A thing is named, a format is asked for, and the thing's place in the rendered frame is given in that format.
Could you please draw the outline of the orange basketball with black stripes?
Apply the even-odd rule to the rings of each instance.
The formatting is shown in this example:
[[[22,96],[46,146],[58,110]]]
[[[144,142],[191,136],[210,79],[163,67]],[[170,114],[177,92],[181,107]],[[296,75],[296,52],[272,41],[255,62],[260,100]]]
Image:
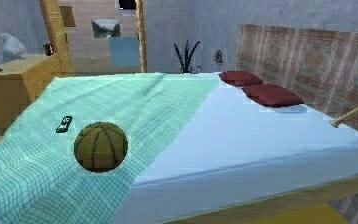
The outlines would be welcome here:
[[[126,158],[128,139],[125,132],[110,122],[95,122],[83,128],[74,141],[74,156],[85,170],[109,172]]]

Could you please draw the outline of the dark house plant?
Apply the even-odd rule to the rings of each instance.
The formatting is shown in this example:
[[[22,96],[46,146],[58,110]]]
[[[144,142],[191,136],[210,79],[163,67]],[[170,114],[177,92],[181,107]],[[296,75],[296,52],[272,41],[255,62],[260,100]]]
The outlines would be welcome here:
[[[173,44],[173,46],[175,48],[176,55],[177,55],[179,63],[180,63],[180,71],[183,74],[198,72],[202,69],[202,67],[199,65],[197,65],[197,66],[191,65],[194,53],[200,44],[201,44],[201,42],[197,41],[192,48],[189,48],[189,41],[186,41],[185,48],[184,48],[184,54],[180,53],[179,47],[176,43]]]

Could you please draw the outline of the bed with patterned headboard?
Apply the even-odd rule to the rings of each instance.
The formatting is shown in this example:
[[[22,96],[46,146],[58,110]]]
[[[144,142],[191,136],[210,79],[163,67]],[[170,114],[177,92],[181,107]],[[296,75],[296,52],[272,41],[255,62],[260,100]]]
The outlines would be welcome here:
[[[247,24],[236,66],[304,103],[271,108],[223,82],[133,181],[111,224],[233,224],[257,199],[321,199],[358,175],[358,33]]]

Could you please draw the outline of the dark red pillow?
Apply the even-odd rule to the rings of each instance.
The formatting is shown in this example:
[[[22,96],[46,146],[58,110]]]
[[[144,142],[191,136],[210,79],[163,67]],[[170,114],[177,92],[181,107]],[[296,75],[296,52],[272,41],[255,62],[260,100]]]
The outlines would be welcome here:
[[[303,99],[295,93],[274,84],[246,86],[243,92],[248,98],[265,107],[281,108],[304,103]]]
[[[263,83],[258,76],[247,71],[224,71],[219,74],[219,77],[226,84],[235,87],[245,87]]]

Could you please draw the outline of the green checked blanket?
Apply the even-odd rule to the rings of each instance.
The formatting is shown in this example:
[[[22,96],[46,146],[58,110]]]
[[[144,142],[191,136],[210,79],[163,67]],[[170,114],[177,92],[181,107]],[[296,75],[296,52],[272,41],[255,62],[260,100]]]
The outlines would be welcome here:
[[[54,79],[0,140],[0,224],[111,224],[135,178],[217,84],[162,73]],[[57,133],[65,116],[69,129]],[[127,156],[113,171],[91,173],[75,159],[78,133],[95,122],[127,135]]]

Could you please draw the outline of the framed landscape picture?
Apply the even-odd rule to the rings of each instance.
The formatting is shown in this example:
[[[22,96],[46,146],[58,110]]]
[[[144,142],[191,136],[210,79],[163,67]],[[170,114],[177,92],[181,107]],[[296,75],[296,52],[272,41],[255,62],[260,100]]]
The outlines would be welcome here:
[[[120,23],[118,19],[93,19],[91,21],[95,38],[120,37]]]

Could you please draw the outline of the black remote control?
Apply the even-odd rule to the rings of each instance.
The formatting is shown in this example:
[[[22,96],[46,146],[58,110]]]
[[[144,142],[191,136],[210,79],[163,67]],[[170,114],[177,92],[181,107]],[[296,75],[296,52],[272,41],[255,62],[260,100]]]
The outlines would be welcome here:
[[[57,133],[66,133],[69,129],[69,126],[71,124],[73,120],[73,117],[72,116],[65,116],[60,124],[58,125],[58,127],[56,128],[56,132]]]

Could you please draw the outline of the wooden chest of drawers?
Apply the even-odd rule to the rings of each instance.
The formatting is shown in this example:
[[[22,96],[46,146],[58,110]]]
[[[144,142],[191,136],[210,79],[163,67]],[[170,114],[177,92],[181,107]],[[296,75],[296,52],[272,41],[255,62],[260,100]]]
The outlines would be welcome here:
[[[1,68],[0,135],[3,135],[61,71],[61,64],[56,54],[31,54],[27,60],[14,60]]]

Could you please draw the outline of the wooden baseball bat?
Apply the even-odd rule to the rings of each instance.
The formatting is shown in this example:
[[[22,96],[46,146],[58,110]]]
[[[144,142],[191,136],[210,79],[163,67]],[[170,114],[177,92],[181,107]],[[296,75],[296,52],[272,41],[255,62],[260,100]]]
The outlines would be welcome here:
[[[356,114],[358,114],[358,107],[354,108],[353,110],[349,111],[348,113],[342,115],[339,118],[336,118],[334,120],[330,121],[330,124],[332,127],[334,128],[338,128],[340,124],[342,124],[344,121],[352,118],[353,116],[355,116]]]

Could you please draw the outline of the white figurine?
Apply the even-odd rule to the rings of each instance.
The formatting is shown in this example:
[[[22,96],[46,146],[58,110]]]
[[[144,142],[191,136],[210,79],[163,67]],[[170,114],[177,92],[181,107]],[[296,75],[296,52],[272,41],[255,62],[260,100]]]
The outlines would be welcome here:
[[[28,58],[28,51],[18,38],[9,33],[1,33],[0,38],[3,41],[2,54],[4,63],[17,59],[26,60]]]

